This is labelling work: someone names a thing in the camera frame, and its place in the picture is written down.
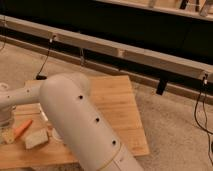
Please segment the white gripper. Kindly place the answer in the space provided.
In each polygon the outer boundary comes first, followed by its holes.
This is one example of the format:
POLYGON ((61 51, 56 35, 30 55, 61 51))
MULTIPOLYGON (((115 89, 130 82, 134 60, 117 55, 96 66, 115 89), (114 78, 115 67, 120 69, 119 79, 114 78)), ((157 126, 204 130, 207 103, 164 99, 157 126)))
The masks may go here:
POLYGON ((0 109, 0 128, 10 128, 14 124, 14 107, 0 109))

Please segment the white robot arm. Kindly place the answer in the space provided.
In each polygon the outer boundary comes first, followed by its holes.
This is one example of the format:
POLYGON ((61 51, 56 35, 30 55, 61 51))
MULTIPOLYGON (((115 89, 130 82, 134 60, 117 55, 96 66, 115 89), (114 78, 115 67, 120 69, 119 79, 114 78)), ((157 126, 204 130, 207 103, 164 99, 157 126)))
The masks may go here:
POLYGON ((38 103, 85 171, 144 171, 101 112, 89 99, 82 73, 51 76, 40 83, 0 91, 0 126, 15 105, 38 103))

